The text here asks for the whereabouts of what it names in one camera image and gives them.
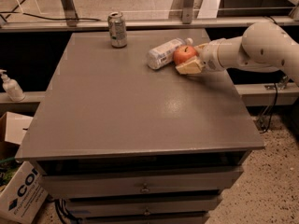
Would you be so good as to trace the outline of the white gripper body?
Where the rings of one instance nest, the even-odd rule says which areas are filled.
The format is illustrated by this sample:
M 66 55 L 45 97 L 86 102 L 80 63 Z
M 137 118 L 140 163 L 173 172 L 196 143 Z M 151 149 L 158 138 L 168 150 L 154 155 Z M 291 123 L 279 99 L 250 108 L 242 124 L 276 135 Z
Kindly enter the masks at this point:
M 218 49 L 223 41 L 224 38 L 210 41 L 204 45 L 200 52 L 200 60 L 208 72 L 220 72 L 224 70 L 218 58 Z

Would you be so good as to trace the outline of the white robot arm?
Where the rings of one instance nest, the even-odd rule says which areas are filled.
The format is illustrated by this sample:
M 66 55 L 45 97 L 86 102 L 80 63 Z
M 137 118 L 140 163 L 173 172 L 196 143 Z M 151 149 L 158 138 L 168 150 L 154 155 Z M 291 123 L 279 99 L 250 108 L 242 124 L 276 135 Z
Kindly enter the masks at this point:
M 281 70 L 299 85 L 299 44 L 273 22 L 258 22 L 242 36 L 221 38 L 195 47 L 199 53 L 176 66 L 182 75 L 235 68 L 253 72 Z

